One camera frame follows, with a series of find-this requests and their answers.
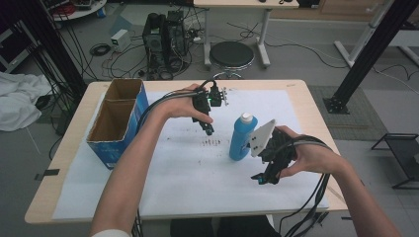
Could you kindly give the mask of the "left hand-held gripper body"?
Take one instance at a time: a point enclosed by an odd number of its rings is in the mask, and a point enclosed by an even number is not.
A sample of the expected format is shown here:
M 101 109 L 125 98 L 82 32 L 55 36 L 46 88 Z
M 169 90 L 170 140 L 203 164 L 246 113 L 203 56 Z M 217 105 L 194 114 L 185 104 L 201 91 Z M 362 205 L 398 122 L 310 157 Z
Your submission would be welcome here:
M 212 82 L 212 86 L 207 90 L 205 85 L 209 82 Z M 193 106 L 197 111 L 207 115 L 211 107 L 220 107 L 221 103 L 228 105 L 226 95 L 226 88 L 219 89 L 215 80 L 206 80 L 194 90 Z

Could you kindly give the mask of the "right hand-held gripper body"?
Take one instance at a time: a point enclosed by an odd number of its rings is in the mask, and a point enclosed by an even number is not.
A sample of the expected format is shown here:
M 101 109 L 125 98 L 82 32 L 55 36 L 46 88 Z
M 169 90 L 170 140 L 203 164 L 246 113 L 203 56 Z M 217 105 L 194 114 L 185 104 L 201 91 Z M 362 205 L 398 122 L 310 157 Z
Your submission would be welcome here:
M 259 176 L 276 176 L 286 169 L 295 156 L 294 140 L 276 128 L 271 119 L 249 135 L 249 149 L 252 157 L 259 157 L 267 164 Z

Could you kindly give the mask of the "blue bottle white cap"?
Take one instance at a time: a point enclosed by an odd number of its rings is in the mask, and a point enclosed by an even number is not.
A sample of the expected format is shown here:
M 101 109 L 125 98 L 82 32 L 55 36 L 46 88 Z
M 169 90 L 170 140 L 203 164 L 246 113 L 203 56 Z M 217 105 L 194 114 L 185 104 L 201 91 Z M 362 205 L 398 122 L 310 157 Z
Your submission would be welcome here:
M 250 133 L 257 123 L 258 120 L 250 113 L 243 113 L 235 121 L 229 148 L 229 157 L 232 160 L 240 161 L 248 154 Z

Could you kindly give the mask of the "blue cardboard box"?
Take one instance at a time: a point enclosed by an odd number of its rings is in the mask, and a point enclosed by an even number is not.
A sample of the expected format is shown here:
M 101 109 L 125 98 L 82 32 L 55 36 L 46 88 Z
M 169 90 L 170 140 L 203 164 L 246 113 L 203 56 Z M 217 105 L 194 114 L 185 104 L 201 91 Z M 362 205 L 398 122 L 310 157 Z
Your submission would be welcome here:
M 112 170 L 136 135 L 140 117 L 148 108 L 140 79 L 114 79 L 87 135 L 87 144 Z

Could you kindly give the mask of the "person's left hand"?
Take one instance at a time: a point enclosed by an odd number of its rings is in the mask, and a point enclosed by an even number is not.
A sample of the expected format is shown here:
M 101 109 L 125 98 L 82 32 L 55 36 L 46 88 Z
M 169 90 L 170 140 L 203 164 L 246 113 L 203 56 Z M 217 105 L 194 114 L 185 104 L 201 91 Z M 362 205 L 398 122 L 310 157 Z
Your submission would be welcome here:
M 193 106 L 191 97 L 169 99 L 157 105 L 149 114 L 148 119 L 165 123 L 171 118 L 193 118 L 212 123 L 213 119 Z

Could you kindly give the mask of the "person's right hand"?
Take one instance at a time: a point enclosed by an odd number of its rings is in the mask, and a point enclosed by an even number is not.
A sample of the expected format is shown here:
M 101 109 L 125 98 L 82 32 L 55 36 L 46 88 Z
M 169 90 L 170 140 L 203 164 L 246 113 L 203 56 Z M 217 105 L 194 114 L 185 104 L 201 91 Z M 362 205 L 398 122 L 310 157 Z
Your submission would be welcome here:
M 301 171 L 331 174 L 340 179 L 348 174 L 351 166 L 330 148 L 316 144 L 300 144 L 295 148 L 294 163 L 277 174 L 278 178 L 290 177 Z

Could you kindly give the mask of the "black round stool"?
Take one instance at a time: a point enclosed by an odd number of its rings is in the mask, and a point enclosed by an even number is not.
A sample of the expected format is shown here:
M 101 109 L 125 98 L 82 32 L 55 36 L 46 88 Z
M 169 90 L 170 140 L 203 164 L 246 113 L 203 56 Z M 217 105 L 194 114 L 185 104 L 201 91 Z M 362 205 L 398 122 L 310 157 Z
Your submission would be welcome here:
M 209 51 L 209 61 L 220 72 L 212 76 L 219 79 L 224 76 L 226 79 L 233 77 L 241 79 L 238 71 L 244 70 L 252 65 L 255 53 L 252 48 L 239 41 L 223 41 L 215 44 Z

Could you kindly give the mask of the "black computer tower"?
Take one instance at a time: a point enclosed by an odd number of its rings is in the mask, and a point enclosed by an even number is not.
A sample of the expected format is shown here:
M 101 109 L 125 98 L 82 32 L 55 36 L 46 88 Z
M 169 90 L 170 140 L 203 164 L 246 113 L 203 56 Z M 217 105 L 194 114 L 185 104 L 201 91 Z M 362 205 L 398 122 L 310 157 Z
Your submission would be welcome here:
M 147 56 L 147 72 L 161 79 L 167 71 L 169 44 L 164 14 L 150 13 L 142 32 L 142 39 Z
M 172 53 L 177 56 L 186 56 L 187 43 L 184 26 L 184 12 L 169 11 L 166 18 L 166 23 Z

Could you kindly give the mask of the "white-legged wooden desk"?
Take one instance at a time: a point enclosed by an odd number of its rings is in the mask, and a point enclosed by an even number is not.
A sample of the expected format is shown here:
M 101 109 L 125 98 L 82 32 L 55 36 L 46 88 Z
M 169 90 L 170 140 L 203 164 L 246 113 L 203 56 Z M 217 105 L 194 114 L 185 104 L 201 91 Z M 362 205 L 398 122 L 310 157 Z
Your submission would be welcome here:
M 265 47 L 265 37 L 267 34 L 269 19 L 274 9 L 297 9 L 297 0 L 193 0 L 194 6 L 205 11 L 205 36 L 204 36 L 204 65 L 211 67 L 210 62 L 210 20 L 212 14 L 218 9 L 227 12 L 231 9 L 247 12 L 260 11 L 262 13 L 262 29 L 256 38 L 256 45 L 261 56 L 262 64 L 265 68 L 271 65 L 267 49 Z

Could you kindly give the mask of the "black metal rack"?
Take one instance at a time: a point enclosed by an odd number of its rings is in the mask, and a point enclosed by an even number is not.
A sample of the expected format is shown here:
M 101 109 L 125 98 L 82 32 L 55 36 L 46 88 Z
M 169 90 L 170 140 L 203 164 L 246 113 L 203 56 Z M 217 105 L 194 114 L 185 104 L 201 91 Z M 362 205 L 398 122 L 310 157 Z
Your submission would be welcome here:
M 384 142 L 396 159 L 406 179 L 392 186 L 396 190 L 419 190 L 419 134 L 386 133 L 373 146 L 379 150 Z

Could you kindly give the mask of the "white sleeve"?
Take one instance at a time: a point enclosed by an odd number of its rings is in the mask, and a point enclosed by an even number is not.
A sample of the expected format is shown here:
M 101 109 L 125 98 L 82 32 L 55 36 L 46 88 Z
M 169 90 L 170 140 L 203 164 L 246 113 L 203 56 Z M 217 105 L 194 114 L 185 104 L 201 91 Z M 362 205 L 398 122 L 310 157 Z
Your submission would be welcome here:
M 132 237 L 131 234 L 128 234 L 119 229 L 107 229 L 95 233 L 91 237 Z

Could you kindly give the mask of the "round white table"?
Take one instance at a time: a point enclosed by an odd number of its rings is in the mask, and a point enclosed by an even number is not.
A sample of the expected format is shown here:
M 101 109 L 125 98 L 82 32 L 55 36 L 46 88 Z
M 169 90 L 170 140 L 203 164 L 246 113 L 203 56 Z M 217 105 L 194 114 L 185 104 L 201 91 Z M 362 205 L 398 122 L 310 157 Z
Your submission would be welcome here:
M 102 11 L 108 0 L 42 0 L 56 22 L 74 20 Z

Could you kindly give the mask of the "light wooden table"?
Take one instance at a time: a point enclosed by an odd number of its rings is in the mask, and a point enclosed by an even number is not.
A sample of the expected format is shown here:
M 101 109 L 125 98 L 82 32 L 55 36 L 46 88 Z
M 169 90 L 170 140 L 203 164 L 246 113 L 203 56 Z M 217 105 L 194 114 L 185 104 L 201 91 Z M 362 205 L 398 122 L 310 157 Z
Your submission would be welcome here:
M 80 147 L 82 135 L 87 130 L 88 121 L 94 116 L 94 109 L 99 104 L 100 95 L 109 88 L 108 82 L 93 82 L 88 85 L 75 115 L 55 155 L 47 169 L 60 169 L 57 176 L 44 177 L 25 214 L 25 221 L 30 224 L 57 224 L 53 213 L 62 193 L 64 180 L 76 151 Z M 284 90 L 289 94 L 296 119 L 304 133 L 314 135 L 326 142 L 334 151 L 338 148 L 326 123 L 317 108 L 306 83 L 299 79 L 285 80 L 221 80 L 219 87 L 228 90 Z

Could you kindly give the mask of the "white cloth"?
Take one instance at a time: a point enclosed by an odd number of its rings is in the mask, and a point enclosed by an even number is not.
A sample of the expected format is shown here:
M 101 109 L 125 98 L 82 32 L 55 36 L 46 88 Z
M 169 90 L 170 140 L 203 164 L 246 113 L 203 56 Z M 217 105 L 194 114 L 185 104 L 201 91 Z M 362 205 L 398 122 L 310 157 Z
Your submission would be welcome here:
M 35 122 L 42 115 L 37 100 L 50 93 L 44 75 L 0 72 L 0 131 L 15 131 Z

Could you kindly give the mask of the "black metal post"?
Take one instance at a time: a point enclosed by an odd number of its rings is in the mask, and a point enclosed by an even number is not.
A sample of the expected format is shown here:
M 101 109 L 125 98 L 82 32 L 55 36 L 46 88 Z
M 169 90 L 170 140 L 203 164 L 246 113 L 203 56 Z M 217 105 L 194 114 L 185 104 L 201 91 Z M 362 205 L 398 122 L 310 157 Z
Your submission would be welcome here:
M 347 114 L 346 105 L 402 25 L 419 6 L 419 0 L 393 0 L 342 84 L 323 103 L 329 114 Z

